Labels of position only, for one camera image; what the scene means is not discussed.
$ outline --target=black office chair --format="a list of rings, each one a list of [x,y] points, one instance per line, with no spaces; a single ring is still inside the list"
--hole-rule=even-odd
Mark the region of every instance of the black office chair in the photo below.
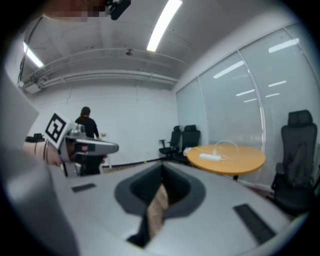
[[[195,125],[187,125],[184,127],[182,133],[182,152],[176,153],[173,155],[173,159],[179,163],[189,164],[189,161],[186,156],[184,156],[183,151],[186,147],[192,148],[196,147],[199,144],[200,131],[197,130]]]
[[[167,143],[170,144],[170,147],[165,146],[165,140],[160,139],[159,141],[162,142],[163,148],[160,148],[160,153],[166,155],[166,158],[171,157],[174,153],[179,152],[179,141],[181,137],[181,130],[180,126],[177,125],[173,128],[173,132],[171,133],[171,140]]]
[[[308,110],[290,112],[288,124],[281,129],[283,161],[276,164],[271,188],[275,204],[292,215],[309,211],[315,201],[312,172],[317,132]]]

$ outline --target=white wall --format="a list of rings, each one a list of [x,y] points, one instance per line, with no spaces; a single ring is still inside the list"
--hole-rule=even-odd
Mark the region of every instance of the white wall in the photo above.
[[[99,133],[107,133],[106,140],[119,145],[119,151],[110,155],[112,165],[162,157],[159,140],[169,141],[178,124],[175,95],[165,89],[136,86],[130,80],[109,84],[78,85],[71,89],[56,85],[35,94],[33,104],[40,114],[29,135],[44,133],[55,111],[74,121],[81,108],[88,106]]]
[[[240,25],[233,32],[219,40],[211,48],[205,50],[197,60],[193,61],[181,75],[173,91],[176,93],[205,70],[237,49],[274,30],[296,22],[298,22],[297,19],[288,10],[280,7],[271,7],[255,15],[246,23]]]

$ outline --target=office chair backrest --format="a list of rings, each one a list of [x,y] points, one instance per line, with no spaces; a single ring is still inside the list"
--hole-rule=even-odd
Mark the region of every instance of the office chair backrest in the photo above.
[[[200,139],[200,131],[195,125],[187,125],[182,133],[182,150],[187,146],[192,148],[198,146]]]
[[[281,129],[283,142],[283,166],[299,165],[299,173],[288,173],[289,182],[306,184],[311,180],[318,129],[308,110],[290,112],[288,124]],[[296,157],[301,161],[293,163]]]
[[[180,141],[180,137],[181,137],[181,130],[180,130],[180,126],[177,125],[173,128],[173,132],[171,134],[171,143],[170,146],[172,147],[178,147],[179,146],[179,141]]]

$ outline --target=desk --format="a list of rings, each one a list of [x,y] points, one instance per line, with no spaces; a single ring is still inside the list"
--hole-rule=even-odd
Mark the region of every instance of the desk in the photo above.
[[[248,147],[238,146],[239,155],[237,156],[237,149],[232,144],[218,144],[215,149],[218,155],[224,155],[232,160],[222,160],[219,162],[201,159],[201,153],[212,154],[214,145],[197,146],[197,149],[192,148],[187,158],[194,166],[221,175],[233,175],[233,179],[237,180],[239,175],[248,174],[258,170],[264,165],[266,156],[260,150]]]

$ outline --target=person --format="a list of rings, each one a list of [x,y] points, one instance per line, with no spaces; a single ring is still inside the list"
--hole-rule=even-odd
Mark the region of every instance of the person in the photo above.
[[[85,134],[89,138],[99,139],[99,132],[96,122],[90,118],[90,108],[84,106],[81,110],[80,116],[75,120],[79,125],[83,125],[85,128]]]
[[[79,125],[83,125],[85,129],[85,134],[89,138],[99,139],[99,132],[97,128],[96,122],[90,118],[90,108],[84,106],[81,109],[80,116],[75,120],[75,122]],[[95,175],[99,174],[99,165],[103,160],[103,156],[85,156],[85,165],[81,167],[80,175]]]

